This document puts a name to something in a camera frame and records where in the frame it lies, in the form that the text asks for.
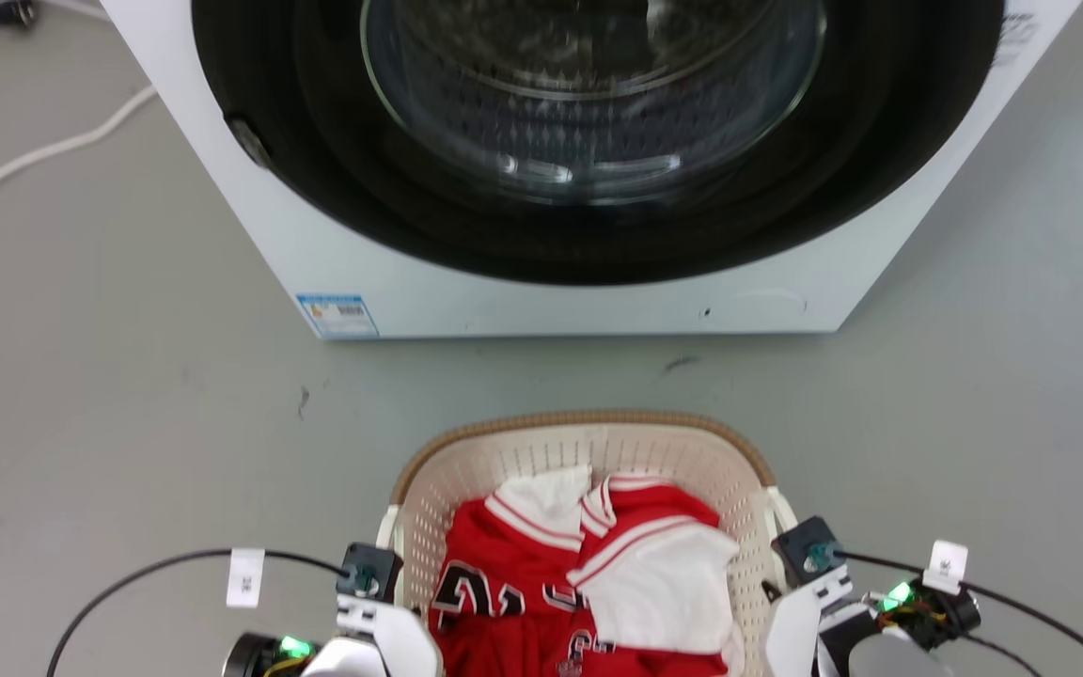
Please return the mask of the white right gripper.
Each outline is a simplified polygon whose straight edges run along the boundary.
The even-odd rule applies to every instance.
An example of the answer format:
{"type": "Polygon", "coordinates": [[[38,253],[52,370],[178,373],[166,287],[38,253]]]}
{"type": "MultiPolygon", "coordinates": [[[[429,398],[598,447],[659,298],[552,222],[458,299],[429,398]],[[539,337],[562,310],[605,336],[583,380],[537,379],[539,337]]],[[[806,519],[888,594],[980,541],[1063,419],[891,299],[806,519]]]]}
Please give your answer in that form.
{"type": "Polygon", "coordinates": [[[765,676],[880,676],[875,597],[854,591],[841,562],[805,562],[804,574],[785,594],[774,581],[761,582],[771,606],[765,676]]]}

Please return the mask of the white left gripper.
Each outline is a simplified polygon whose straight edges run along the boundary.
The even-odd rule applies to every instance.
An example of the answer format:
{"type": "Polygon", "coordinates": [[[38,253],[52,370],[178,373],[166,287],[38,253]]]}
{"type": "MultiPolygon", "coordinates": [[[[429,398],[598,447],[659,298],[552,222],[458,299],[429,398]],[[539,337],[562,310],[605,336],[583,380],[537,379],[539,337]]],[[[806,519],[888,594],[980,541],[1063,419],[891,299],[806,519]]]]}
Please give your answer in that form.
{"type": "Polygon", "coordinates": [[[339,596],[336,625],[304,676],[443,676],[438,646],[407,608],[339,596]]]}

